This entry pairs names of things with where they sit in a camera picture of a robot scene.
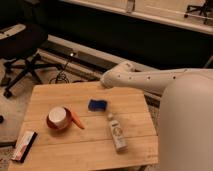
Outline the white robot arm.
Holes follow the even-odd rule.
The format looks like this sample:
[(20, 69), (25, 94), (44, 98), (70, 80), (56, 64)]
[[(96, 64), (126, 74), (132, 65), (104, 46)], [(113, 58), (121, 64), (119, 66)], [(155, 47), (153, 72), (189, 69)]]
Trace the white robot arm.
[(106, 71), (101, 83), (161, 96), (159, 171), (213, 171), (213, 69), (135, 72), (125, 61)]

